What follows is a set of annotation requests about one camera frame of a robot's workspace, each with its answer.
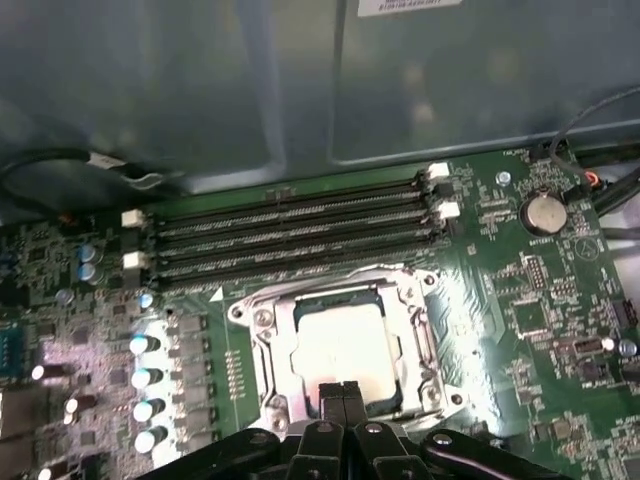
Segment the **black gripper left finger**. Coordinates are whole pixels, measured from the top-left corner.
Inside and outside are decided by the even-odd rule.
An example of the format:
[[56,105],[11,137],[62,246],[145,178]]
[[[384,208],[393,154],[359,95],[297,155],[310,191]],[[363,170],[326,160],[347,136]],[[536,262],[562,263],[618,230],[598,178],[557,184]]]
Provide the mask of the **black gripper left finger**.
[[289,426],[283,439],[248,428],[149,473],[151,479],[340,479],[345,388],[322,384],[320,418]]

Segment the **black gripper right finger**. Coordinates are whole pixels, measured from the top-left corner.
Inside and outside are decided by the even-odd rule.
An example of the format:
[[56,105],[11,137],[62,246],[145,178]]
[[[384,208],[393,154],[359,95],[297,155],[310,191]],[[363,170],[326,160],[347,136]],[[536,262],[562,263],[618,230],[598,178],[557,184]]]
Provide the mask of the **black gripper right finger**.
[[344,384],[344,415],[353,479],[564,479],[486,441],[435,429],[418,443],[395,425],[371,420],[359,385]]

